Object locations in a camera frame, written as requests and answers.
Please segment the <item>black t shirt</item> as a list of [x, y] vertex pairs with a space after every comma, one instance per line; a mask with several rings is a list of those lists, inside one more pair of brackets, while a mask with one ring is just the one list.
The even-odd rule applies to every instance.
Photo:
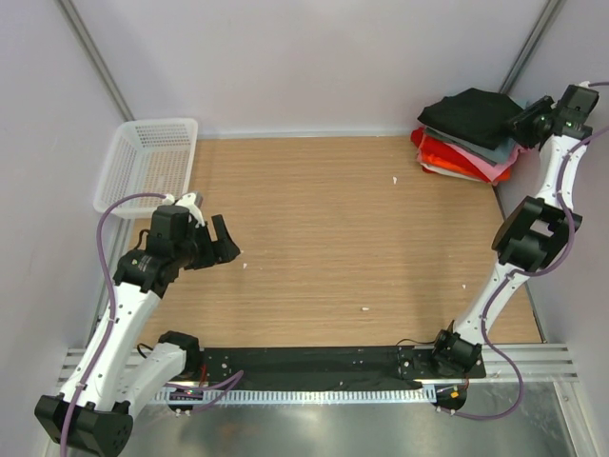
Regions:
[[425, 107], [418, 121], [440, 133], [495, 149], [509, 137], [508, 122], [522, 112], [508, 95], [471, 88]]

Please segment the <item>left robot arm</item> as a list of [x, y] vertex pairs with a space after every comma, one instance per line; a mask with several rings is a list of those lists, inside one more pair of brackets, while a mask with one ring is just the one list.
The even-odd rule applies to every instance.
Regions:
[[107, 309], [76, 369], [57, 394], [38, 400], [34, 415], [61, 455], [72, 449], [119, 455], [157, 391], [202, 370], [198, 339], [168, 331], [137, 368], [125, 371], [145, 323], [180, 272], [226, 264], [241, 253], [222, 215], [206, 223], [197, 210], [174, 204], [153, 212], [145, 242], [117, 264]]

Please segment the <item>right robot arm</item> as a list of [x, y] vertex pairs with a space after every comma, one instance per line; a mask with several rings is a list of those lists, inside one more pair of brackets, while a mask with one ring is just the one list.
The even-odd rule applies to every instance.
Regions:
[[568, 256], [582, 222], [574, 212], [573, 186], [580, 159], [597, 136], [587, 119], [598, 100], [594, 84], [581, 82], [568, 86], [560, 100], [544, 96], [502, 123], [502, 132], [518, 145], [538, 150], [539, 188], [498, 230], [492, 243], [497, 261], [479, 296], [436, 337], [426, 358], [435, 375], [464, 378], [481, 368], [482, 346], [512, 295]]

